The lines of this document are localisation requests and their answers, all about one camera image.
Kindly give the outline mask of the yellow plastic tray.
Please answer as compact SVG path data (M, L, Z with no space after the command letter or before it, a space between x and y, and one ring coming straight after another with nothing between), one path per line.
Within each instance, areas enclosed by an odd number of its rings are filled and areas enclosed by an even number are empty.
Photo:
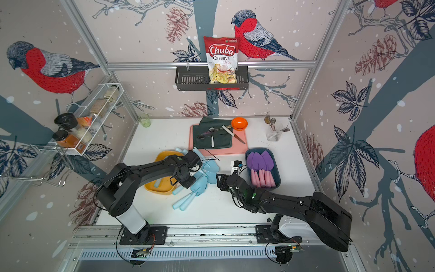
M155 161L159 162L170 155L183 156L183 154L180 152L163 151L156 157ZM176 189L171 184L170 177L164 177L164 178L152 181L152 182L144 185L144 188L151 193L160 194L160 195L164 195L164 196L168 196L168 195L172 194L172 192Z

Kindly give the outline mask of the purple shovel pink handle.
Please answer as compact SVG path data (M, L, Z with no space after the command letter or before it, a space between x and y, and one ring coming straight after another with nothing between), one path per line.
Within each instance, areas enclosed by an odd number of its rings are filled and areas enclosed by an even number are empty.
M274 168L274 161L268 151L262 153L262 157L265 161L265 182L267 188L275 188L276 183L272 176L271 170Z
M258 171L259 184L261 188L266 188L266 180L265 180L265 167L266 163L263 156L260 153L254 154L254 166Z
M260 184L259 184L259 181L257 179L256 172L254 170L253 157L254 157L254 153L249 153L249 155L246 158L246 165L250 169L250 180L251 180L252 186L254 186L255 188L259 188Z

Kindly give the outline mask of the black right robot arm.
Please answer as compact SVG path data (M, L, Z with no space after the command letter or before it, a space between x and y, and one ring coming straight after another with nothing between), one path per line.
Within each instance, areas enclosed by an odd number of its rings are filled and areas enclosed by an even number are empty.
M236 206L251 213L275 214L272 224L257 225L257 243L299 243L301 235L285 234L279 229L284 216L302 220L325 245L340 252L348 251L351 242L352 216L323 193L292 197L267 189L251 187L238 174L217 174L217 187L230 192Z

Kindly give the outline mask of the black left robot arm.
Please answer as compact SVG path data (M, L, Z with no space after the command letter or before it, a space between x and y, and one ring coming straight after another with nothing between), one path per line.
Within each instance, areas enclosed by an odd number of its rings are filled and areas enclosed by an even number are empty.
M173 178L184 188L190 188L196 178L193 173L200 170L202 161L192 150L186 155L170 155L165 159L128 166L117 164L95 193L97 200L133 235L148 235L147 221L133 205L137 190L152 181L165 177Z

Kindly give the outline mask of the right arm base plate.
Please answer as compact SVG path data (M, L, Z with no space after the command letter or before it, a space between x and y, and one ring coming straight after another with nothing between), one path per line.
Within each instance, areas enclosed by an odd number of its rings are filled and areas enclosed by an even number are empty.
M276 214L271 224L256 225L254 236L258 244L280 244L280 243L296 243L302 242L301 236L289 237L279 231L279 223L283 215Z

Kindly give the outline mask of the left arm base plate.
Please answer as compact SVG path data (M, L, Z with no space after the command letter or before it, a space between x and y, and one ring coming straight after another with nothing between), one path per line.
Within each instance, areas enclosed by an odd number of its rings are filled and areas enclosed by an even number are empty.
M120 245L164 245L169 228L167 226L145 225L138 233L133 234L123 227Z

